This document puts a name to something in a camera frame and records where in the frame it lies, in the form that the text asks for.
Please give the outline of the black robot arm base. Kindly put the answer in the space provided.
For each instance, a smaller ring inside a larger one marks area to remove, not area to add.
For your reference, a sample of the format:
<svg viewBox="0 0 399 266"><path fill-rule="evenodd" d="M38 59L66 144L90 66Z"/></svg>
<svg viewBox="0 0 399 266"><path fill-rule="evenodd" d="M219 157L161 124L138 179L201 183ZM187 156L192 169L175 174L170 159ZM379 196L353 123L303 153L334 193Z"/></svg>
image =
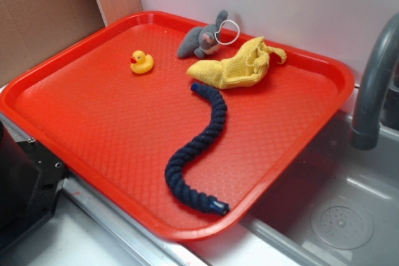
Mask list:
<svg viewBox="0 0 399 266"><path fill-rule="evenodd" d="M65 176L65 164L38 141L15 141L1 125L1 251L46 223Z"/></svg>

